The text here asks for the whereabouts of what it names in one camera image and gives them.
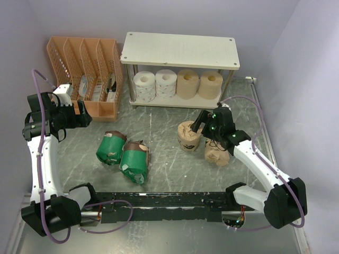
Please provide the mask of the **kraft roll with label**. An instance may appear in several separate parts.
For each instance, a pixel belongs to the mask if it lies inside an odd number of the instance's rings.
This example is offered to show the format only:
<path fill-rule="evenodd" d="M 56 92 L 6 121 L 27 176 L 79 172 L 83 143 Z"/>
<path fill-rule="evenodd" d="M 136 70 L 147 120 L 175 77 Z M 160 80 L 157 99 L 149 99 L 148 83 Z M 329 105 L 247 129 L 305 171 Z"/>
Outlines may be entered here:
<path fill-rule="evenodd" d="M 202 129 L 193 132 L 191 129 L 193 123 L 193 121 L 185 121 L 177 128 L 177 140 L 184 151 L 194 151 L 200 143 Z"/>

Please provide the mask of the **beige paper roll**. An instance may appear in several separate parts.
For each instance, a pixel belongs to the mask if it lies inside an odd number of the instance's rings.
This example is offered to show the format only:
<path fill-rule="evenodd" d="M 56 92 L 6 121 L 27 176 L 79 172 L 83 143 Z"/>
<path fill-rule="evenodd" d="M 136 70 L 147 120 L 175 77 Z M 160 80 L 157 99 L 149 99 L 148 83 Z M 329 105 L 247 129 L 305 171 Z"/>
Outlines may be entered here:
<path fill-rule="evenodd" d="M 223 77 L 216 71 L 201 74 L 198 95 L 204 99 L 215 99 L 221 92 Z"/>
<path fill-rule="evenodd" d="M 193 98 L 198 90 L 199 76 L 191 69 L 182 69 L 177 74 L 176 94 L 182 99 Z"/>

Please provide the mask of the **plain white paper roll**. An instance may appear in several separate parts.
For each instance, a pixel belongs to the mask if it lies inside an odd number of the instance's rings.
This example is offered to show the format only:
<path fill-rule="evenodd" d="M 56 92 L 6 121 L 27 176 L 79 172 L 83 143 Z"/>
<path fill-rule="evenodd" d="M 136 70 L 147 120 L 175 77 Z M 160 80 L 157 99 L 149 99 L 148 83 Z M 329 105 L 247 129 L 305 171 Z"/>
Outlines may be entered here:
<path fill-rule="evenodd" d="M 159 70 L 155 75 L 156 95 L 171 98 L 176 93 L 177 74 L 169 69 Z"/>

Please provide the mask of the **white red-dotted paper roll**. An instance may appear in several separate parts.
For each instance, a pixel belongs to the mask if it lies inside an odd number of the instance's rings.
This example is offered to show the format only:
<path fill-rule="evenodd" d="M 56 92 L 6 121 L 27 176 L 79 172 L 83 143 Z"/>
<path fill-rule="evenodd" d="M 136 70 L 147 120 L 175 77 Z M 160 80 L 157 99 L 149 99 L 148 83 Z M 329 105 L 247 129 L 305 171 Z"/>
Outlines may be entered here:
<path fill-rule="evenodd" d="M 149 71 L 140 71 L 134 78 L 137 97 L 143 102 L 150 102 L 156 96 L 155 75 Z"/>

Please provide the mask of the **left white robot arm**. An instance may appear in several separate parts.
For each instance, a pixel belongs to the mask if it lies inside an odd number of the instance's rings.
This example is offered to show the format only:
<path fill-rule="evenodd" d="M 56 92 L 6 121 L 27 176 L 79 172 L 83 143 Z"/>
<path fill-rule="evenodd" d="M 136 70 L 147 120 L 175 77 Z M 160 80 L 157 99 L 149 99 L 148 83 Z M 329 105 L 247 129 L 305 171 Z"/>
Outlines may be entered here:
<path fill-rule="evenodd" d="M 21 217 L 38 235 L 45 237 L 80 224 L 81 210 L 93 211 L 99 198 L 94 187 L 85 183 L 65 195 L 61 187 L 57 151 L 59 131 L 85 128 L 92 118 L 84 103 L 78 101 L 76 114 L 67 92 L 44 92 L 28 96 L 30 113 L 22 130 L 32 161 L 30 205 L 21 209 Z"/>

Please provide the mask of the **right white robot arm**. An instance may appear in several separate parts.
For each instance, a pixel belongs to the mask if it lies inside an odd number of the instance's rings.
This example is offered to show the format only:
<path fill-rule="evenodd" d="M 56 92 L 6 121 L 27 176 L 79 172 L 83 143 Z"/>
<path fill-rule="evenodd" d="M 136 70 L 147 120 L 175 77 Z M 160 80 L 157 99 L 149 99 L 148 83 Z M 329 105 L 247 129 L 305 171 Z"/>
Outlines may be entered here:
<path fill-rule="evenodd" d="M 303 227 L 307 215 L 304 181 L 279 170 L 257 149 L 245 131 L 236 129 L 228 107 L 219 106 L 212 112 L 202 110 L 190 128 L 240 160 L 264 187 L 264 191 L 259 191 L 237 183 L 226 188 L 225 206 L 228 209 L 234 211 L 243 205 L 257 210 L 276 229 L 294 224 L 296 220 L 300 220 L 297 226 Z"/>

